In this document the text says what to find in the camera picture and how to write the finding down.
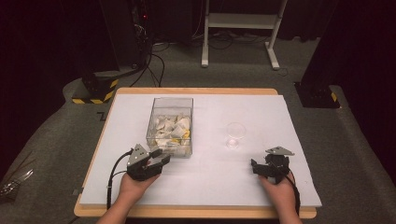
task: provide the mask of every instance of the wire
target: wire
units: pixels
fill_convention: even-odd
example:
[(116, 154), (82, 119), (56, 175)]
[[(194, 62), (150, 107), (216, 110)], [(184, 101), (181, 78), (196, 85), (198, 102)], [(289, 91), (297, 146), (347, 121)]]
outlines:
[(213, 36), (218, 41), (229, 41), (230, 43), (227, 46), (223, 47), (223, 48), (218, 48), (218, 47), (215, 47), (213, 45), (208, 44), (208, 46), (210, 48), (212, 48), (212, 49), (227, 49), (233, 44), (233, 37), (231, 35), (229, 35), (229, 34), (213, 35)]
[(116, 175), (119, 175), (119, 174), (125, 173), (125, 172), (126, 172), (126, 171), (119, 171), (119, 172), (115, 173), (115, 174), (113, 175), (113, 177), (114, 177), (114, 176), (116, 176)]
[(151, 53), (149, 54), (149, 58), (148, 58), (148, 63), (146, 63), (145, 68), (143, 69), (143, 71), (140, 73), (140, 76), (137, 78), (137, 80), (134, 81), (134, 83), (131, 84), (132, 87), (134, 84), (136, 84), (136, 82), (138, 82), (140, 80), (140, 78), (143, 76), (143, 74), (146, 72), (146, 70), (149, 68), (149, 64), (151, 62)]
[(131, 148), (130, 151), (125, 152), (122, 156), (119, 157), (119, 159), (116, 161), (116, 163), (113, 166), (113, 170), (111, 170), (110, 178), (108, 179), (108, 184), (107, 184), (107, 210), (111, 207), (111, 189), (113, 188), (113, 177), (114, 175), (119, 174), (120, 172), (114, 174), (116, 171), (117, 165), (119, 162), (126, 156), (130, 156), (132, 152), (134, 151), (133, 148)]
[(201, 25), (202, 14), (204, 14), (203, 11), (204, 11), (204, 0), (201, 0), (201, 13), (199, 16), (199, 22), (198, 22), (197, 29), (195, 30), (195, 33), (192, 35), (192, 37), (194, 37), (198, 33), (199, 27)]
[(164, 49), (157, 49), (157, 50), (153, 50), (152, 52), (161, 52), (166, 49), (169, 49), (169, 47), (171, 46), (171, 43), (169, 43), (169, 41), (166, 41), (165, 43), (157, 43), (157, 44), (154, 44), (154, 46), (160, 46), (160, 45), (164, 45), (164, 44), (166, 44), (166, 47)]
[[(164, 70), (165, 70), (165, 63), (163, 62), (163, 59), (162, 59), (160, 56), (156, 55), (156, 54), (151, 54), (151, 55), (154, 56), (154, 57), (157, 57), (158, 59), (161, 60), (161, 63), (163, 63), (163, 71), (164, 71)], [(160, 81), (158, 82), (158, 87), (161, 87), (161, 86), (162, 86), (162, 82), (163, 82), (163, 71), (161, 72)]]
[(74, 217), (74, 218), (71, 219), (69, 222), (67, 222), (67, 224), (72, 224), (72, 223), (75, 222), (77, 219), (79, 219), (79, 217)]

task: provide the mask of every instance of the white shelf frame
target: white shelf frame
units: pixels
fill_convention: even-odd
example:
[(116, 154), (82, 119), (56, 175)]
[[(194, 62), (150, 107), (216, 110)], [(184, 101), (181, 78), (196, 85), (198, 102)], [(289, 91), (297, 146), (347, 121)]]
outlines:
[(274, 70), (280, 68), (274, 52), (276, 35), (282, 22), (283, 12), (285, 11), (288, 0), (281, 0), (281, 5), (276, 15), (257, 15), (257, 14), (232, 14), (232, 13), (210, 13), (209, 0), (206, 0), (205, 9), (205, 33), (202, 50), (202, 67), (209, 66), (209, 47), (208, 30), (209, 27), (218, 28), (243, 28), (243, 29), (263, 29), (273, 30), (269, 42), (265, 42), (265, 49)]

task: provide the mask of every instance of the dark background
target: dark background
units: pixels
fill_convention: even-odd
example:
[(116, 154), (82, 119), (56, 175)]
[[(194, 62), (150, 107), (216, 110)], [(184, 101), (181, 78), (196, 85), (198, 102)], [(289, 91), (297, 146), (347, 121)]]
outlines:
[[(167, 10), (164, 14), (169, 18), (177, 15), (180, 21), (183, 15), (190, 20), (188, 30), (193, 32), (199, 23), (201, 1), (193, 0), (189, 5), (183, 2), (189, 1), (169, 0), (167, 4), (173, 6), (169, 10), (190, 6), (191, 13)], [(255, 7), (262, 5), (260, 0), (211, 1), (211, 4), (214, 11), (218, 8), (221, 12), (276, 12), (278, 4), (267, 2), (266, 8)], [(392, 42), (396, 37), (393, 29), (396, 6), (390, 0), (337, 3), (336, 0), (289, 0), (278, 37), (300, 36), (302, 41), (322, 37), (310, 66), (318, 68), (317, 76), (320, 77), (324, 73), (320, 67), (325, 67), (321, 64), (333, 65), (330, 78), (322, 84), (337, 84), (343, 88), (361, 130), (395, 183), (393, 61), (396, 55)], [(0, 176), (5, 174), (35, 130), (64, 104), (64, 85), (80, 77), (69, 56), (64, 30), (67, 25), (76, 28), (82, 24), (69, 23), (63, 13), (61, 1), (1, 3)], [(180, 29), (181, 23), (173, 24)], [(198, 34), (202, 33), (203, 25), (201, 22)], [(171, 27), (166, 35), (172, 37), (173, 30)]]

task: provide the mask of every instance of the clear plastic container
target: clear plastic container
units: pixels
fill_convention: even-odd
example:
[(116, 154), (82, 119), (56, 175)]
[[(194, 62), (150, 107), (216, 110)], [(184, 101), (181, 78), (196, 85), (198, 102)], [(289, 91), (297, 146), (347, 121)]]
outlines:
[(146, 139), (151, 151), (161, 148), (174, 157), (192, 154), (192, 98), (155, 98)]

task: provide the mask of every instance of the clear glass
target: clear glass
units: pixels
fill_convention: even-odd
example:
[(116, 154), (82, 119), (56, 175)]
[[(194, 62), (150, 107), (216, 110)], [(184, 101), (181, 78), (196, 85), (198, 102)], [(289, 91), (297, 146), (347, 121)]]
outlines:
[(228, 140), (226, 145), (228, 148), (237, 148), (239, 147), (239, 140), (245, 137), (247, 129), (245, 126), (238, 122), (233, 122), (227, 125), (227, 134)]

